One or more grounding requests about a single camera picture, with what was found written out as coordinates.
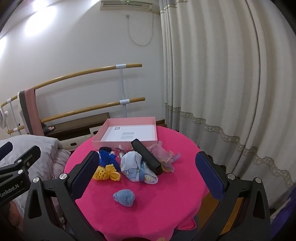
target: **curtain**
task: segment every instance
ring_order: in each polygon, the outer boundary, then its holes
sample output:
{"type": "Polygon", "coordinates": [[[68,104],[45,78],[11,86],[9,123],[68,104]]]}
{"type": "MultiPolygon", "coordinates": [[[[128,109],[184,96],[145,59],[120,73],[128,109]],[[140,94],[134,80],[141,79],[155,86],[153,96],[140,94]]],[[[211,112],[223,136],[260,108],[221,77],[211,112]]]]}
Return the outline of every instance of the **curtain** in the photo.
{"type": "Polygon", "coordinates": [[[165,121],[270,207],[296,182],[296,36],[270,0],[160,0],[165,121]]]}

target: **power cord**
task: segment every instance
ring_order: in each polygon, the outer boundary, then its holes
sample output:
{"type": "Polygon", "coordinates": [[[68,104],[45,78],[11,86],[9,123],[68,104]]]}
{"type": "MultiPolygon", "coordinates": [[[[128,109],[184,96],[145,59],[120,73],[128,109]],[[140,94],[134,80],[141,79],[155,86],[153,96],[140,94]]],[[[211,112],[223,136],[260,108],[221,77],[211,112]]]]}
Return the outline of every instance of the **power cord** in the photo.
{"type": "Polygon", "coordinates": [[[152,13],[152,36],[151,36],[151,39],[150,39],[149,43],[146,44],[146,45],[137,44],[137,43],[132,39],[132,37],[131,37],[131,33],[130,33],[130,31],[129,31],[129,18],[130,18],[130,16],[127,14],[127,15],[126,15],[126,18],[128,19],[128,36],[130,37],[131,41],[133,41],[134,44],[136,44],[136,45],[138,45],[138,46],[141,46],[141,47],[145,47],[145,46],[147,46],[148,44],[150,44],[151,41],[152,41],[152,39],[153,39],[153,35],[154,35],[154,13],[152,13]]]}

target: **blue ribbon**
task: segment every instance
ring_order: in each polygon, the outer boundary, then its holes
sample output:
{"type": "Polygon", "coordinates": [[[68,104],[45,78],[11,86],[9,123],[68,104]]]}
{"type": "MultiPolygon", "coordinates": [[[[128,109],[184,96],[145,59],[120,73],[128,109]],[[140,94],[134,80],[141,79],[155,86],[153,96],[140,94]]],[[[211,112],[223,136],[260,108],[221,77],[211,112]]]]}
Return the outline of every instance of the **blue ribbon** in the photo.
{"type": "Polygon", "coordinates": [[[145,166],[143,163],[143,159],[141,160],[141,167],[140,167],[140,173],[139,173],[139,181],[143,182],[145,181],[145,166]]]}

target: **round table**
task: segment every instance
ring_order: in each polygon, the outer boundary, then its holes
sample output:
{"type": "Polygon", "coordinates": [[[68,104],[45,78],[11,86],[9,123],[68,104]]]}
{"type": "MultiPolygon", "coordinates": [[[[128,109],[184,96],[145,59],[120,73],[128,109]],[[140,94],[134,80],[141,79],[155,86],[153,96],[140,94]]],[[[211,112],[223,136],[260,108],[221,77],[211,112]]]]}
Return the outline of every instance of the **round table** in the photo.
{"type": "MultiPolygon", "coordinates": [[[[119,182],[110,179],[92,179],[76,204],[95,230],[102,232],[108,241],[120,241],[129,237],[143,237],[155,241],[168,240],[174,229],[186,229],[197,214],[202,198],[208,189],[195,166],[195,156],[200,151],[186,136],[157,126],[158,141],[163,148],[178,152],[181,157],[173,163],[175,171],[164,172],[157,184],[132,183],[123,174],[119,182]],[[125,207],[113,199],[113,194],[130,189],[136,195],[131,207],[125,207]]],[[[69,158],[65,173],[82,162],[94,150],[92,138],[80,145],[69,158]]]]}

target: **yellow crochet fabric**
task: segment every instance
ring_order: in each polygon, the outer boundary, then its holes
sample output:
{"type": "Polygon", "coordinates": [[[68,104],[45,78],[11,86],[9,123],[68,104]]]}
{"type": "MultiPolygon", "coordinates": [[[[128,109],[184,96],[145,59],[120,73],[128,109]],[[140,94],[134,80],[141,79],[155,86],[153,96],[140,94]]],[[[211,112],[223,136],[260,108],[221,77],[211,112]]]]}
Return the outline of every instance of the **yellow crochet fabric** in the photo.
{"type": "Polygon", "coordinates": [[[106,168],[98,166],[93,178],[96,180],[107,180],[110,178],[112,181],[119,181],[120,173],[116,171],[113,164],[107,165],[106,168]]]}

